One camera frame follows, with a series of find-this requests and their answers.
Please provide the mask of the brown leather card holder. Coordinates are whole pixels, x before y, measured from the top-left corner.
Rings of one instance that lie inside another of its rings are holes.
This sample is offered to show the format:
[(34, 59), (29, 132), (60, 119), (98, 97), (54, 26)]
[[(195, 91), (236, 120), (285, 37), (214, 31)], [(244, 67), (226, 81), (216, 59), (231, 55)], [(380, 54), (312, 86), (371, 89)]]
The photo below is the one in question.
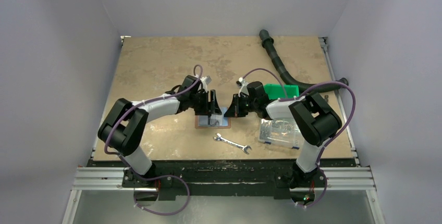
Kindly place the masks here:
[(227, 111), (227, 107), (221, 107), (221, 115), (211, 116), (196, 116), (195, 128), (213, 128), (213, 129), (228, 129), (231, 127), (231, 121), (229, 118), (224, 117), (224, 113)]

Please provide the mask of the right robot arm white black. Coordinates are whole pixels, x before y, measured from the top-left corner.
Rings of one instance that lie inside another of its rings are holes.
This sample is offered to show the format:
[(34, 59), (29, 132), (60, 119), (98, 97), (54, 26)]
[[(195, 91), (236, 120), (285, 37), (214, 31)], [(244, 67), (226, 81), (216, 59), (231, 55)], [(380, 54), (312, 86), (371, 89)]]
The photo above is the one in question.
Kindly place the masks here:
[(293, 119), (304, 144), (292, 165), (291, 176), (286, 179), (287, 184), (291, 189), (310, 184), (319, 171), (325, 143), (335, 137), (342, 127), (340, 117), (317, 92), (299, 99), (270, 99), (259, 81), (248, 83), (244, 88), (245, 92), (233, 95), (224, 116), (239, 118), (254, 112), (265, 120)]

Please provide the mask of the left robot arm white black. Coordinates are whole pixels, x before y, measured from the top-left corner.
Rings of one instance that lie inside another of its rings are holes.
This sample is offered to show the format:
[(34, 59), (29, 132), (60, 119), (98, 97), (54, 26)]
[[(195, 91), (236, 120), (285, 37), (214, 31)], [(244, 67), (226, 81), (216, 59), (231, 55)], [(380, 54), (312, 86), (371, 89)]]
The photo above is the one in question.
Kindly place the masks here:
[(159, 97), (141, 102), (118, 99), (101, 123), (97, 137), (105, 144), (104, 151), (114, 149), (136, 173), (135, 180), (143, 187), (155, 182), (155, 165), (142, 150), (140, 143), (145, 125), (164, 116), (176, 115), (187, 109), (196, 116), (221, 115), (215, 90), (208, 90), (209, 77), (188, 75), (181, 85), (174, 86)]

